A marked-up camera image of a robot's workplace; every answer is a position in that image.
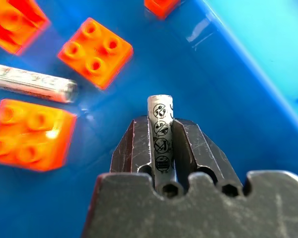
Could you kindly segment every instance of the blue plastic bin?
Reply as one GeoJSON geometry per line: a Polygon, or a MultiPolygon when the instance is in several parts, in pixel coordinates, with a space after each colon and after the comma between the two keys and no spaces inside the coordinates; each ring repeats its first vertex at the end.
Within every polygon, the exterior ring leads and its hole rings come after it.
{"type": "MultiPolygon", "coordinates": [[[[270,47],[261,47],[270,32],[261,32],[258,26],[256,36],[263,40],[259,48],[252,48],[240,31],[254,26],[238,24],[251,20],[247,13],[258,21],[264,16],[269,20],[266,10],[258,14],[258,7],[246,7],[243,0],[183,0],[165,21],[159,21],[141,0],[37,2],[52,26],[21,57],[0,48],[0,64],[74,79],[81,89],[79,98],[63,105],[0,90],[0,99],[62,108],[76,113],[78,120],[65,167],[37,174],[0,165],[0,238],[79,237],[96,177],[109,170],[113,150],[132,118],[147,113],[147,97],[154,94],[172,95],[175,116],[198,123],[224,150],[241,180],[248,170],[257,169],[298,174],[297,104],[291,104],[276,83],[282,76],[283,83],[298,78],[298,64],[283,58],[284,64],[278,63],[274,68],[278,74],[272,77],[267,69],[273,69],[260,61],[267,62],[265,53],[270,47]],[[56,57],[88,17],[134,47],[132,60],[104,92],[56,57]],[[292,73],[279,73],[283,67],[292,73]]],[[[269,6],[283,2],[271,1],[269,6]]],[[[287,45],[285,56],[298,60],[298,55],[291,54],[297,47],[287,45]]],[[[271,60],[281,59],[274,56],[271,60]]]]}

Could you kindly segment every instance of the hexagonal hole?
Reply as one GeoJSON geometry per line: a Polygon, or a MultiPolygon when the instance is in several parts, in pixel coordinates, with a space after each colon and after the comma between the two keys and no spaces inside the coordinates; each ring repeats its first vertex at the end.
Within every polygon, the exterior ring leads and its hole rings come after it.
{"type": "Polygon", "coordinates": [[[239,195],[237,188],[231,184],[222,186],[222,193],[229,197],[237,197],[239,195]]]}
{"type": "Polygon", "coordinates": [[[173,184],[167,184],[162,187],[162,195],[167,198],[174,198],[179,194],[179,188],[173,184]]]}

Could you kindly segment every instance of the orange lego brick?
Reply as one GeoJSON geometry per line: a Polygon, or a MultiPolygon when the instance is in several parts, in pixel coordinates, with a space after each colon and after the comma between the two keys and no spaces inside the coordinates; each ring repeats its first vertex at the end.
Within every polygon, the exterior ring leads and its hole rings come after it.
{"type": "Polygon", "coordinates": [[[58,57],[95,86],[106,89],[132,55],[128,42],[88,18],[58,57]]]}
{"type": "Polygon", "coordinates": [[[0,164],[34,171],[64,165],[76,116],[61,109],[0,102],[0,164]]]}
{"type": "Polygon", "coordinates": [[[180,0],[145,0],[145,7],[158,18],[166,19],[179,3],[180,0]]]}
{"type": "Polygon", "coordinates": [[[0,0],[0,46],[20,55],[50,24],[33,0],[0,0]]]}

